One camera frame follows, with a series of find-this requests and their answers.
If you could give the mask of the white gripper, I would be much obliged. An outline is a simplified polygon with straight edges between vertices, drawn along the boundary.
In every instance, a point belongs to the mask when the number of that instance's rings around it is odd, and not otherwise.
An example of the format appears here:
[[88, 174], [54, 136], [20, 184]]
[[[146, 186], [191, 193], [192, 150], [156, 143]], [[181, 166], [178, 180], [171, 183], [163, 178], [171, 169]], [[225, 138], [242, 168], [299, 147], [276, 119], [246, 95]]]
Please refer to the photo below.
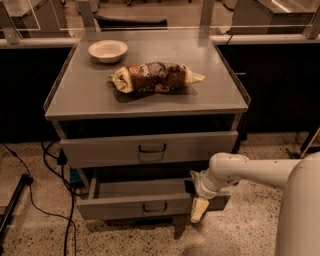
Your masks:
[[207, 171], [191, 171], [191, 178], [198, 197], [193, 199], [191, 210], [191, 222], [198, 223], [209, 206], [207, 199], [213, 199], [222, 186], [215, 177], [209, 177]]

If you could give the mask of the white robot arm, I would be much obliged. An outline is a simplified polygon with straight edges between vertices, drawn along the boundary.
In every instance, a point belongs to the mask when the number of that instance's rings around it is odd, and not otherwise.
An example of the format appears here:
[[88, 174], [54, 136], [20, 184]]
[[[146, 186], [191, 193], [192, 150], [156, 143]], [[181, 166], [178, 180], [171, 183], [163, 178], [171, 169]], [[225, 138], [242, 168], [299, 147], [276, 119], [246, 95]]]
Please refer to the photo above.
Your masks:
[[197, 223], [218, 192], [242, 179], [283, 190], [274, 256], [320, 256], [320, 153], [303, 159], [252, 160], [217, 153], [209, 167], [191, 173]]

